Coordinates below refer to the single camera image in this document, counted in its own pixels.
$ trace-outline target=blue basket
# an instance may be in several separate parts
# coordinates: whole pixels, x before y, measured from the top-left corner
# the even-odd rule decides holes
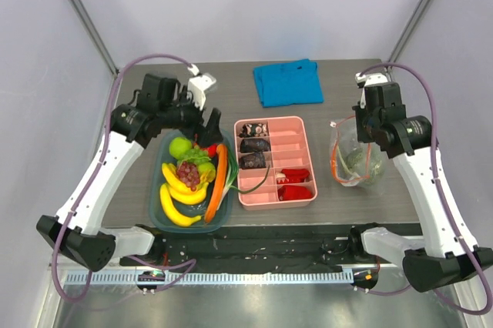
[[[224,144],[228,145],[230,148],[233,148],[233,137],[221,129],[221,133],[224,137]],[[231,214],[231,207],[233,205],[233,196],[235,194],[234,191],[229,191],[226,197],[223,199],[220,208],[217,210],[216,215],[213,220],[209,224],[205,224],[203,218],[188,227],[178,226],[168,219],[168,216],[163,211],[161,206],[161,199],[159,198],[159,189],[161,185],[166,182],[164,179],[163,172],[161,170],[161,165],[164,162],[169,162],[176,165],[176,159],[174,159],[169,154],[169,144],[176,137],[182,137],[182,133],[178,130],[173,130],[169,134],[165,135],[163,140],[161,141],[161,146],[159,147],[159,152],[156,158],[156,166],[154,168],[153,174],[153,184],[151,187],[151,197],[149,201],[149,217],[153,222],[156,228],[164,230],[166,232],[173,233],[208,233],[213,232],[216,229],[219,229],[224,223],[228,220]],[[183,205],[181,202],[173,199],[173,203],[175,204],[176,209],[185,216],[195,216],[195,215],[204,215],[207,210],[207,205],[209,205],[210,197],[212,196],[214,188],[214,182],[210,183],[207,187],[207,196],[206,199],[197,205]]]

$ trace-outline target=orange carrot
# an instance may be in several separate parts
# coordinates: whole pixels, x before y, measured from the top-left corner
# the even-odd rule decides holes
[[[228,149],[221,143],[217,146],[217,171],[216,182],[214,183],[213,194],[210,197],[209,205],[207,206],[206,215],[204,221],[210,223],[210,221],[216,215],[216,211],[221,204],[223,198],[224,185],[226,184],[226,171],[228,169]]]

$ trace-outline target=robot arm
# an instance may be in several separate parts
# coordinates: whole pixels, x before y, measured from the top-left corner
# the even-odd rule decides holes
[[[455,239],[434,184],[431,123],[423,116],[406,116],[399,85],[389,82],[385,75],[357,75],[356,80],[364,89],[361,100],[353,107],[358,141],[376,142],[397,167],[411,194],[424,241],[410,241],[384,227],[368,225],[353,231],[353,251],[360,256],[381,256],[399,266],[419,292],[473,277],[475,269]],[[441,184],[454,220],[467,247],[486,269],[493,264],[493,251],[478,247],[465,225],[443,174],[440,151],[436,153]]]
[[[132,164],[162,129],[180,129],[202,147],[222,142],[219,110],[213,109],[206,126],[202,117],[206,94],[215,83],[212,76],[199,74],[179,90],[179,82],[174,76],[147,74],[136,105],[122,104],[112,111],[105,161],[97,180],[70,219],[60,247],[62,255],[97,272],[113,258],[149,253],[156,241],[149,230],[139,226],[104,229],[102,218]],[[103,146],[102,142],[86,174],[56,216],[42,216],[38,221],[37,230],[52,247],[75,199],[99,164]]]

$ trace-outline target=dark snack bag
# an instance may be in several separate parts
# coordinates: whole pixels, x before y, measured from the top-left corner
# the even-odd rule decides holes
[[[244,139],[240,144],[241,153],[269,152],[270,143],[262,138]]]
[[[268,135],[267,124],[261,122],[245,124],[240,133],[241,138],[267,137]]]
[[[241,169],[264,169],[265,167],[265,156],[263,155],[263,152],[255,152],[240,157]]]

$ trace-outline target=wooden table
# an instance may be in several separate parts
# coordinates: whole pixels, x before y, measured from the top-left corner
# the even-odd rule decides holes
[[[356,224],[356,223],[416,223],[418,217],[411,198],[397,170],[388,163],[382,196],[364,189],[345,188],[330,174],[331,119],[352,115],[351,106],[361,96],[354,75],[378,60],[324,60],[318,62],[320,84],[325,103],[293,105],[264,109],[253,83],[252,69],[267,62],[227,62],[198,64],[202,72],[214,75],[218,90],[207,97],[209,110],[217,107],[223,113],[221,127],[233,133],[237,120],[268,116],[298,115],[305,123],[312,156],[318,197],[308,207],[246,211],[235,196],[228,226],[279,224]],[[181,82],[189,74],[182,65],[140,65],[125,77],[119,103],[128,102],[134,89],[142,87],[143,76],[149,71],[167,71],[179,76]],[[127,227],[152,225],[148,216],[151,176],[161,137],[154,139],[129,170],[106,212],[103,225]]]

